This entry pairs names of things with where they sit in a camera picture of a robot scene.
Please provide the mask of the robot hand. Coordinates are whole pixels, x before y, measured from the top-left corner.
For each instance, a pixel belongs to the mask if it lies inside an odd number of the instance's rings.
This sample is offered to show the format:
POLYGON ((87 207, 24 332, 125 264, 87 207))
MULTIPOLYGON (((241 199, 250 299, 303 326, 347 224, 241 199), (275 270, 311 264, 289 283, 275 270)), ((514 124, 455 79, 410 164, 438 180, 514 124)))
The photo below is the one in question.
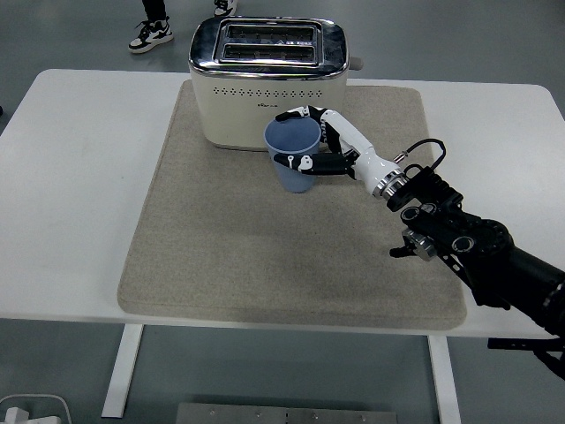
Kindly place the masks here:
POLYGON ((319 153, 276 153, 274 162, 308 176, 348 175, 365 184, 371 195, 386 197, 394 184, 403 185, 399 166, 381 158, 373 144, 343 115, 335 110, 301 106, 275 117, 275 122, 309 117, 320 129, 321 141, 330 151, 319 153))

